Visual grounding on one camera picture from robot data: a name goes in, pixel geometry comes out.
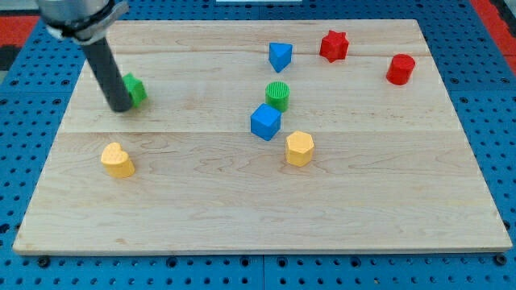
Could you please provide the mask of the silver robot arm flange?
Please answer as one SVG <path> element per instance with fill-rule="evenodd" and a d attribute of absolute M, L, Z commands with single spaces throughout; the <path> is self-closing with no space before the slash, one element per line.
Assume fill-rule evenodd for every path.
<path fill-rule="evenodd" d="M 129 11 L 125 1 L 36 0 L 50 35 L 90 45 L 105 38 L 108 28 Z"/>

